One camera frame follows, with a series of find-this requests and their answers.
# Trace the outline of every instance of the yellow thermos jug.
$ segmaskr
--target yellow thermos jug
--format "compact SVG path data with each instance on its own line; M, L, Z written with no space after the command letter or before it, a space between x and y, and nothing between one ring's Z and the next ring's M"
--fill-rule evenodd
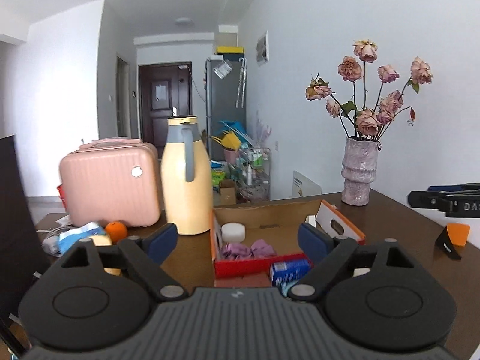
M200 138L196 116L168 119L161 174L167 221L181 235L210 229L213 210L210 159Z

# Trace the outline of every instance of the dark brown tabletop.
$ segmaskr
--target dark brown tabletop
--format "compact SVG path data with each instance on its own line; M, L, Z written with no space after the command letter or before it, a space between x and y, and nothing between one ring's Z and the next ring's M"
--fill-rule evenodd
M457 318L446 347L461 360L470 358L480 343L480 250L467 243L465 247L457 247L462 260L452 261L434 247L442 227L414 210L376 191L371 192L370 202L365 207L348 206L340 198L340 193L334 193L305 199L325 199L335 204L366 234L369 244L396 238L454 297ZM62 216L49 214L37 228L54 227L55 220ZM129 233L145 237L164 223L163 215L155 225L134 228ZM214 275L209 234L180 236L176 249L162 268L190 292L195 287L212 287Z

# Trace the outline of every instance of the silver screw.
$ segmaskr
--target silver screw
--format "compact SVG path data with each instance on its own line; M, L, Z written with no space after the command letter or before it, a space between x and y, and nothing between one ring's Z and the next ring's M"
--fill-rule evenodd
M183 295L183 292L180 286L165 286L160 290L160 295L165 298L178 298Z
M297 284L291 288L291 291L295 296L308 297L315 293L315 288L308 284Z

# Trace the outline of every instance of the refrigerator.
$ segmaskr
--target refrigerator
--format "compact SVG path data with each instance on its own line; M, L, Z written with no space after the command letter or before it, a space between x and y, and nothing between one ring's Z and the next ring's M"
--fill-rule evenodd
M206 115L207 115L207 135L208 135L208 154L214 161L225 161L223 147L212 139L224 127L219 123L220 120L230 120L240 122L244 128L247 123L247 99L245 96L242 108L242 100L237 102L237 92L240 81L241 62L229 61L232 71L221 79L214 71L214 68L222 64L223 61L214 61L207 59L206 67Z

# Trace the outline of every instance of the vase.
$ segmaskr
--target vase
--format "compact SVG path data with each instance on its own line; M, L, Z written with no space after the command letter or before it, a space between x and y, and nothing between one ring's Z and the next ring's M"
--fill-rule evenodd
M342 202L364 206L370 198L370 183L377 177L378 142L347 138L342 176L345 187Z

